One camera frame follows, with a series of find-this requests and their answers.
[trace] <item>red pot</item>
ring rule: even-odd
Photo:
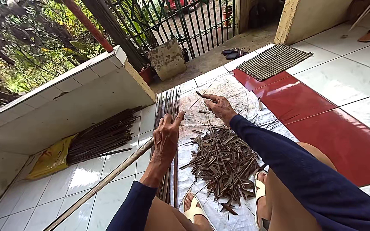
[[[232,15],[232,6],[227,6],[224,8],[224,12],[222,13],[224,20],[229,18]],[[229,20],[224,22],[224,26],[228,26],[230,24]]]
[[[152,68],[148,64],[146,65],[146,68],[139,73],[139,75],[148,85],[154,81],[154,78],[152,77]]]

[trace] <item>right hand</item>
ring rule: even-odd
[[[237,115],[229,101],[225,97],[217,95],[203,95],[203,97],[207,98],[204,98],[203,101],[208,109],[215,114],[216,118],[222,119],[224,124],[229,127],[229,122]]]

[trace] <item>doormat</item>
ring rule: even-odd
[[[312,52],[308,53],[290,46],[278,44],[236,68],[261,82],[295,66],[312,55]]]

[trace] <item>black slipper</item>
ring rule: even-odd
[[[226,59],[237,59],[239,57],[242,57],[244,55],[247,55],[248,52],[244,52],[243,50],[239,50],[237,53],[228,54],[225,56]]]
[[[239,48],[234,47],[234,48],[232,48],[232,49],[223,50],[223,51],[222,51],[222,55],[234,54],[234,53],[236,53],[236,52],[238,52],[238,51],[239,51]]]

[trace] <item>white sandal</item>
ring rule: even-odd
[[[258,180],[259,173],[263,173],[265,175],[268,175],[265,171],[260,171],[255,174],[255,183],[254,183],[254,189],[255,189],[255,204],[257,205],[255,207],[255,224],[257,224],[257,228],[260,229],[260,224],[258,222],[258,200],[261,197],[265,196],[265,184]]]
[[[192,192],[188,192],[188,193],[192,194],[194,198],[192,199],[191,207],[187,211],[184,212],[185,217],[188,218],[192,223],[194,223],[195,215],[202,215],[208,220],[209,224],[211,224],[213,231],[216,231],[215,227],[213,226],[212,222],[209,220],[203,208],[197,207],[198,202],[202,207],[202,203],[198,200],[197,196],[195,196],[195,194],[193,194]]]

